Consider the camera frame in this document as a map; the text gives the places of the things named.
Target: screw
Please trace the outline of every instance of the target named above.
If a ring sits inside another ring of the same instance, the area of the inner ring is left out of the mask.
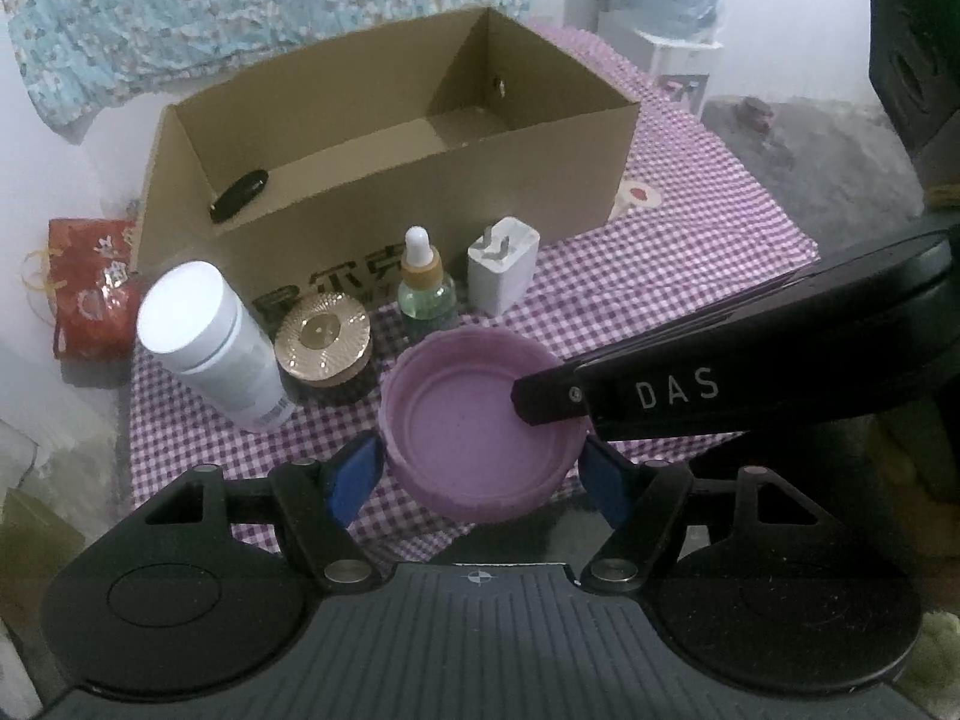
[[[620,557],[603,557],[590,566],[590,573],[600,581],[622,583],[637,576],[637,567],[630,560],[621,560]]]
[[[323,576],[337,584],[357,584],[371,574],[373,569],[363,560],[335,560],[323,570]]]

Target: purple gingham tablecloth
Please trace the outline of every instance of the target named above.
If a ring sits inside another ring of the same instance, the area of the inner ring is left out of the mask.
[[[595,35],[544,34],[640,100],[624,176],[661,193],[656,209],[636,210],[592,232],[546,248],[522,302],[496,321],[535,338],[559,357],[620,341],[689,314],[816,257],[795,228],[719,138],[666,97]],[[481,317],[465,322],[493,323]],[[373,317],[380,375],[404,346],[392,307]],[[131,477],[139,505],[200,463],[227,478],[262,476],[296,457],[328,458],[373,427],[379,392],[349,408],[308,404],[280,432],[240,433],[174,381],[142,349],[133,360]],[[682,460],[723,436],[642,440],[621,448],[634,459]],[[570,495],[576,471],[558,490]],[[470,526],[424,509],[387,470],[350,531],[378,562],[428,560]],[[241,526],[240,538],[275,549],[269,528]]]

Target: open cardboard box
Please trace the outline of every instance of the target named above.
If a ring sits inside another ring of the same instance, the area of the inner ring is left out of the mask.
[[[168,107],[134,266],[203,259],[272,327],[301,295],[389,299],[403,235],[450,262],[506,215],[545,244],[604,223],[637,103],[491,9],[390,23],[262,62]],[[210,203],[263,168],[263,194]]]

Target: green object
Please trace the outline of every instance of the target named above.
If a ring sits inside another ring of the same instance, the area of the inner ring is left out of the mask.
[[[401,282],[397,303],[410,343],[419,343],[436,330],[452,330],[460,323],[457,288],[449,274],[444,274],[440,284],[427,290],[414,290]]]

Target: purple plastic bowl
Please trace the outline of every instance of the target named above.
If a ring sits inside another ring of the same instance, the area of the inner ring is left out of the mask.
[[[531,427],[515,379],[558,365],[536,341],[496,327],[433,333],[383,382],[387,462],[419,503],[465,522],[501,522],[544,504],[573,468],[587,420]]]

